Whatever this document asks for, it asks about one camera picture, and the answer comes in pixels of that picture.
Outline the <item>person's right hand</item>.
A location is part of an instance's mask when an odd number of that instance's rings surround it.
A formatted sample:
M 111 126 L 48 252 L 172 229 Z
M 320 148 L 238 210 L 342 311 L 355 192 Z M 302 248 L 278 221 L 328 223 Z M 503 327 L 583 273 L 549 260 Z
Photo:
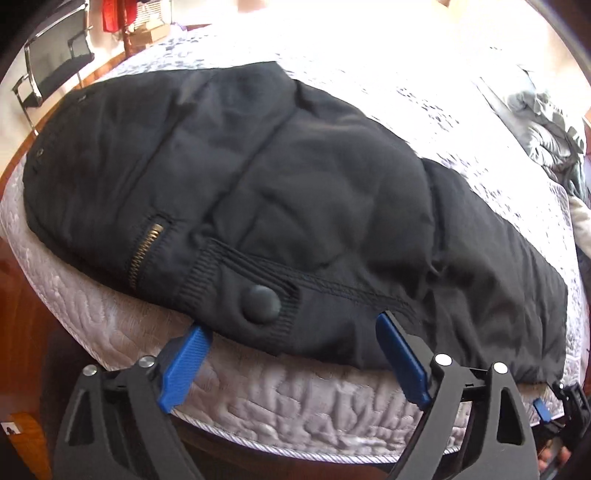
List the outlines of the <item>person's right hand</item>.
M 550 466 L 561 467 L 570 457 L 571 452 L 566 447 L 561 447 L 557 450 L 554 444 L 546 446 L 538 454 L 538 470 L 543 474 Z

